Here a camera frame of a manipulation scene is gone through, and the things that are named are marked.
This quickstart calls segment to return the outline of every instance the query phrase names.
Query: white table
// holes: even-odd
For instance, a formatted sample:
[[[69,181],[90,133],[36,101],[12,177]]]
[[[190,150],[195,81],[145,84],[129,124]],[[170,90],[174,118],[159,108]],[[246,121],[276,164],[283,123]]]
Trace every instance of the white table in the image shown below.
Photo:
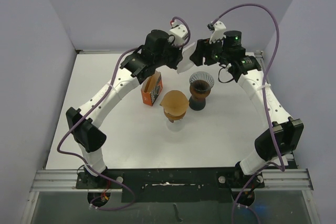
[[[46,169],[77,169],[82,165],[80,159],[56,151],[68,131],[65,113],[71,106],[77,109],[100,90],[112,77],[119,55],[77,56]],[[162,73],[163,91],[153,107],[142,103],[139,86],[117,104],[100,127],[107,135],[102,151],[108,168],[229,167],[250,153],[255,139],[264,131],[261,119],[238,84],[217,81],[218,65],[193,67],[182,74],[168,67],[158,71]],[[196,71],[210,73],[215,85],[205,109],[188,109],[184,128],[172,132],[159,104],[170,90],[180,90],[189,98],[189,77]],[[230,78],[223,70],[221,79]],[[62,150],[81,154],[72,135]]]

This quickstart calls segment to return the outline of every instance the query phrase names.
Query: gray wall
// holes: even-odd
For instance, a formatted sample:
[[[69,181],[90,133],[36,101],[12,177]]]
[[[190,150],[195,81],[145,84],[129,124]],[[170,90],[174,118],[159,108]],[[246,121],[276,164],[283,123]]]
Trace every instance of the gray wall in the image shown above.
[[[0,217],[19,223],[75,54],[49,0],[0,0]]]
[[[276,96],[305,124],[295,157],[310,171],[323,224],[336,223],[335,12],[335,0],[293,0],[280,24],[270,71]],[[268,58],[274,41],[266,48]]]
[[[268,6],[281,20],[292,0],[50,0],[76,49],[124,49],[144,43],[153,28],[167,30],[170,19],[184,18],[192,40],[209,37],[206,25],[241,3]],[[244,31],[247,49],[262,49],[274,28],[265,12],[243,8],[228,14],[229,29]]]

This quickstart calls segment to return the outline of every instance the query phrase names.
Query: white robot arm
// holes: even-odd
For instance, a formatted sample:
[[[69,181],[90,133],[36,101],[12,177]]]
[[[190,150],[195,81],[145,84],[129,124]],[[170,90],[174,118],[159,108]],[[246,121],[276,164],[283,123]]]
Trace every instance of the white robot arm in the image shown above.
[[[265,126],[263,134],[255,140],[255,148],[237,164],[244,175],[252,175],[278,157],[266,119],[263,88],[266,92],[268,113],[273,124],[272,129],[281,155],[295,150],[303,130],[303,124],[300,119],[293,120],[291,115],[281,106],[268,83],[262,84],[264,73],[257,60],[253,56],[247,56],[245,48],[241,46],[242,33],[225,31],[225,25],[220,22],[216,22],[210,29],[213,33],[209,39],[200,39],[184,51],[184,58],[179,63],[177,70],[186,71],[193,64],[197,66],[224,64],[234,80],[246,92]]]
[[[79,125],[73,132],[83,157],[96,172],[102,173],[107,168],[101,149],[106,136],[98,130],[106,116],[126,94],[154,74],[157,67],[167,65],[176,68],[178,62],[182,60],[181,46],[188,36],[187,29],[184,25],[178,25],[176,22],[171,22],[171,26],[172,29],[169,33],[153,30],[148,34],[146,43],[141,48],[141,53],[136,50],[125,58],[125,61],[121,63],[121,69],[117,72],[112,90],[101,104],[91,112],[85,123]],[[86,114],[108,92],[110,83],[111,80],[79,109],[70,108],[67,111],[70,128],[81,118],[81,115]],[[97,177],[96,173],[87,169],[87,165],[85,166],[92,176]]]

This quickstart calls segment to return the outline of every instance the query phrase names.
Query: metal frame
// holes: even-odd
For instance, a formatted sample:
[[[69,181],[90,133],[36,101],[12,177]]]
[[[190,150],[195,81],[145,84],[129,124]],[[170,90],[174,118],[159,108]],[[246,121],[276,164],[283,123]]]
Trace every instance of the metal frame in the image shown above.
[[[307,169],[278,169],[263,171],[265,188],[257,190],[312,190],[312,183]],[[38,170],[32,185],[35,191],[103,191],[103,189],[76,189],[76,170]],[[109,189],[121,192],[121,189]]]
[[[31,220],[33,219],[38,195],[39,195],[38,191],[30,192],[27,200],[28,202],[22,215],[21,224],[30,224],[32,222]]]
[[[312,224],[320,224],[319,214],[317,212],[317,208],[315,205],[315,201],[313,200],[313,194],[309,190],[302,191],[304,201],[306,203],[306,207],[308,210],[308,214],[310,217],[310,221]]]

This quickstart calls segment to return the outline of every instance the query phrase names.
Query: purple cable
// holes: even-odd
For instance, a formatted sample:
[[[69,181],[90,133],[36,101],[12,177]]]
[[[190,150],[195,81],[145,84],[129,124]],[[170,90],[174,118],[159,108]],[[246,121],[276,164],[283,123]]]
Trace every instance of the purple cable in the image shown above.
[[[251,183],[251,181],[254,179],[255,176],[257,176],[258,173],[260,173],[263,169],[265,169],[266,167],[268,167],[269,165],[274,165],[276,166],[278,169],[281,169],[281,167],[279,165],[277,165],[276,163],[273,162],[269,162],[267,165],[265,165],[263,168],[259,169],[258,171],[256,171],[251,178],[246,182],[246,184],[243,186],[243,188],[241,189],[241,191],[239,192],[239,194],[237,195],[233,206],[232,206],[232,211],[231,211],[231,223],[234,224],[234,213],[235,213],[235,206],[237,205],[238,199],[240,198],[240,196],[242,195],[242,193],[244,192],[244,190],[246,189],[246,187]],[[257,213],[255,211],[253,211],[253,213],[256,215],[258,223],[260,223],[259,217],[257,216]]]
[[[190,29],[189,29],[188,24],[187,24],[182,18],[180,18],[180,17],[175,16],[175,17],[172,18],[172,21],[175,21],[176,19],[179,20],[179,21],[185,26],[185,28],[187,29],[188,38],[187,38],[186,42],[185,42],[184,44],[178,46],[178,47],[184,47],[184,46],[187,45],[187,44],[189,43],[189,41],[190,41],[190,35],[191,35],[191,34],[190,34]]]
[[[132,48],[132,49],[130,49],[130,50],[127,50],[126,52],[124,52],[120,57],[119,57],[119,59],[118,59],[118,61],[117,61],[117,64],[115,65],[115,68],[114,68],[114,72],[113,72],[113,76],[112,76],[112,79],[111,79],[111,82],[110,82],[110,84],[111,84],[111,86],[113,86],[113,84],[114,84],[114,81],[115,81],[115,78],[116,78],[116,76],[117,76],[117,72],[118,72],[118,68],[119,68],[119,65],[120,65],[120,62],[121,62],[121,60],[122,60],[122,58],[126,55],[126,54],[128,54],[128,53],[130,53],[130,52],[133,52],[133,51],[135,51],[137,48]],[[75,157],[78,157],[78,158],[80,158],[81,160],[83,160],[83,162],[86,164],[86,166],[93,172],[93,173],[95,173],[95,174],[97,174],[98,176],[100,176],[100,177],[102,177],[102,178],[104,178],[104,179],[106,179],[106,180],[109,180],[109,181],[111,181],[111,182],[113,182],[113,183],[116,183],[117,185],[119,185],[119,186],[121,186],[121,187],[123,187],[123,188],[125,188],[126,190],[128,190],[133,196],[134,196],[134,199],[130,202],[130,203],[128,203],[128,204],[126,204],[126,205],[124,205],[124,206],[121,206],[121,207],[115,207],[115,208],[101,208],[101,207],[98,207],[97,209],[99,209],[99,210],[109,210],[109,211],[113,211],[113,210],[120,210],[120,209],[123,209],[123,208],[126,208],[126,207],[129,207],[130,205],[132,205],[134,202],[135,202],[135,193],[128,187],[128,186],[126,186],[126,185],[124,185],[124,184],[122,184],[122,183],[120,183],[120,182],[118,182],[118,181],[116,181],[116,180],[114,180],[114,179],[112,179],[112,178],[109,178],[109,177],[107,177],[107,176],[105,176],[105,175],[102,175],[101,173],[99,173],[99,172],[97,172],[96,170],[94,170],[90,165],[88,165],[88,162],[85,160],[85,158],[83,158],[82,156],[80,156],[80,155],[78,155],[77,153],[74,153],[74,152],[65,152],[65,151],[62,151],[60,148],[61,148],[61,146],[62,146],[62,144],[63,144],[63,142],[65,141],[65,139],[71,134],[71,132],[73,132],[77,127],[78,127],[78,125],[79,124],[81,124],[81,122],[83,122],[87,117],[88,117],[88,115],[93,111],[93,110],[95,110],[96,109],[96,107],[98,107],[99,106],[99,104],[107,97],[107,95],[111,92],[111,90],[112,90],[112,87],[111,86],[109,86],[108,87],[108,89],[107,89],[107,91],[106,91],[106,93],[100,98],[100,100],[73,126],[73,127],[71,127],[71,129],[69,129],[69,131],[62,137],[62,139],[61,139],[61,141],[59,142],[59,144],[58,144],[58,146],[57,146],[57,151],[59,152],[59,153],[62,153],[62,154],[66,154],[66,155],[71,155],[71,156],[75,156]]]
[[[279,32],[279,25],[278,25],[278,22],[277,20],[275,19],[275,16],[274,14],[268,9],[266,8],[265,6],[263,5],[259,5],[259,4],[251,4],[251,3],[248,3],[248,4],[241,4],[241,5],[237,5],[237,6],[234,6],[232,8],[230,8],[229,10],[223,12],[218,18],[216,18],[214,21],[211,22],[211,24],[215,24],[221,17],[223,17],[225,14],[231,12],[232,10],[235,10],[237,8],[240,8],[240,7],[244,7],[244,6],[256,6],[256,7],[260,7],[262,9],[264,9],[272,18],[273,22],[274,22],[274,25],[275,25],[275,30],[276,30],[276,34],[277,34],[277,39],[276,39],[276,42],[275,42],[275,47],[274,47],[274,51],[273,51],[273,54],[272,54],[272,57],[269,61],[269,64],[264,72],[264,78],[263,78],[263,85],[265,85],[266,83],[266,77],[267,77],[267,74],[268,74],[268,71],[274,61],[274,57],[278,51],[278,47],[279,47],[279,37],[280,37],[280,32]],[[285,165],[284,165],[284,161],[282,160],[282,156],[281,156],[281,153],[280,153],[280,150],[279,150],[279,147],[278,147],[278,144],[277,144],[277,141],[276,141],[276,138],[275,138],[275,135],[274,135],[274,131],[273,131],[273,126],[272,126],[272,121],[271,121],[271,118],[269,116],[269,113],[268,113],[268,107],[267,107],[267,100],[266,100],[266,92],[265,92],[265,88],[262,89],[263,91],[263,100],[264,100],[264,107],[265,107],[265,112],[266,112],[266,118],[267,118],[267,122],[268,122],[268,127],[269,127],[269,131],[270,131],[270,134],[271,134],[271,138],[272,138],[272,141],[273,141],[273,144],[274,144],[274,148],[277,152],[277,155],[278,155],[278,158],[280,159],[280,164],[281,164],[281,171],[285,171]]]
[[[230,9],[228,9],[227,11],[223,12],[218,18],[216,18],[214,21],[211,22],[211,24],[215,24],[220,18],[222,18],[225,14],[231,12],[232,10],[235,10],[237,8],[240,8],[240,7],[244,7],[244,6],[255,6],[255,7],[259,7],[263,10],[265,10],[272,18],[273,22],[274,22],[274,25],[275,25],[275,30],[276,30],[276,35],[277,35],[277,39],[276,39],[276,42],[275,42],[275,47],[274,47],[274,51],[273,51],[273,54],[272,54],[272,57],[269,61],[269,64],[264,72],[264,77],[263,77],[263,85],[265,85],[266,83],[266,77],[267,77],[267,74],[268,74],[268,71],[274,61],[274,58],[275,58],[275,55],[278,51],[278,47],[279,47],[279,37],[280,37],[280,32],[279,32],[279,25],[278,25],[278,22],[277,20],[275,19],[275,16],[274,14],[267,8],[265,7],[264,5],[259,5],[259,4],[253,4],[253,3],[247,3],[247,4],[241,4],[241,5],[237,5],[237,6],[234,6]],[[273,131],[273,126],[272,126],[272,121],[271,121],[271,118],[269,116],[269,113],[268,113],[268,107],[267,107],[267,100],[266,100],[266,90],[265,90],[265,87],[262,89],[263,91],[263,95],[262,95],[262,98],[264,100],[264,108],[265,108],[265,113],[266,113],[266,118],[267,118],[267,122],[268,122],[268,127],[269,127],[269,132],[271,134],[271,138],[272,138],[272,141],[273,141],[273,145],[274,145],[274,148],[277,152],[277,155],[278,155],[278,158],[280,160],[280,164],[281,166],[278,166],[277,164],[275,163],[272,163],[270,162],[269,164],[273,164],[275,165],[277,168],[279,168],[282,172],[285,171],[285,164],[284,164],[284,161],[282,160],[282,156],[281,156],[281,153],[280,153],[280,149],[278,147],[278,144],[277,144],[277,141],[276,141],[276,138],[275,138],[275,135],[274,135],[274,131]],[[233,219],[233,216],[234,216],[234,211],[235,211],[235,206],[237,204],[237,201],[239,199],[239,197],[242,195],[243,191],[245,190],[245,188],[248,186],[248,184],[252,181],[252,179],[256,176],[257,173],[254,173],[252,175],[252,177],[248,180],[248,182],[244,185],[244,187],[242,188],[242,190],[239,192],[238,196],[236,197],[236,200],[232,206],[232,213],[231,213],[231,222],[232,224],[234,223],[234,219]]]
[[[257,213],[252,208],[250,208],[248,206],[245,206],[245,205],[242,205],[242,204],[240,204],[240,205],[243,206],[243,207],[246,207],[248,210],[250,210],[254,214],[254,216],[256,217],[258,224],[261,224],[259,216],[257,215]]]

